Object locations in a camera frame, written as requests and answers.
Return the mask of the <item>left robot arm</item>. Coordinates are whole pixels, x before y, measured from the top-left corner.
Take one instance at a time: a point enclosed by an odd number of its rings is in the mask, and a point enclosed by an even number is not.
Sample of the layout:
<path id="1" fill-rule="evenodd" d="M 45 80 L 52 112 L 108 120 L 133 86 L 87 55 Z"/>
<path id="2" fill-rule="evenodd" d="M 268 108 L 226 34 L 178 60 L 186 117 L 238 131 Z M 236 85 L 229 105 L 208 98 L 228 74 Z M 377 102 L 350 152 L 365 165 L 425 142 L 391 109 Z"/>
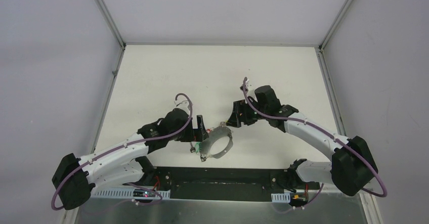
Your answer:
<path id="1" fill-rule="evenodd" d="M 170 141 L 191 143 L 207 138 L 201 115 L 193 127 L 192 114 L 175 108 L 108 149 L 80 157 L 70 153 L 61 159 L 52 177 L 56 190 L 51 208 L 75 209 L 98 190 L 112 185 L 139 182 L 148 186 L 154 181 L 154 172 L 144 166 L 143 157 L 166 147 Z"/>

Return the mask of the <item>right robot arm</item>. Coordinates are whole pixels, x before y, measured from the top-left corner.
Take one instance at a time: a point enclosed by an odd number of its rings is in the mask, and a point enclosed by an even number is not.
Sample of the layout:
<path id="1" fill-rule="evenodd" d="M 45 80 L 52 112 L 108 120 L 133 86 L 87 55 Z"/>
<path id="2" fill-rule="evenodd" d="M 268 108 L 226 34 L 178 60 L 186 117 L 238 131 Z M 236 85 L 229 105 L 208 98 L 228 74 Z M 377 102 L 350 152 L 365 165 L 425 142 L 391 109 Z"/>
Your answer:
<path id="1" fill-rule="evenodd" d="M 387 190 L 378 175 L 378 168 L 366 141 L 355 136 L 349 138 L 331 132 L 308 120 L 297 108 L 282 105 L 270 85 L 253 90 L 249 85 L 240 86 L 244 98 L 233 103 L 233 110 L 227 125 L 240 128 L 265 120 L 271 127 L 295 136 L 322 153 L 325 162 L 297 159 L 279 177 L 278 186 L 292 192 L 309 182 L 334 185 L 347 196 L 359 191 L 370 192 L 365 186 L 376 179 L 381 186 L 381 197 Z"/>

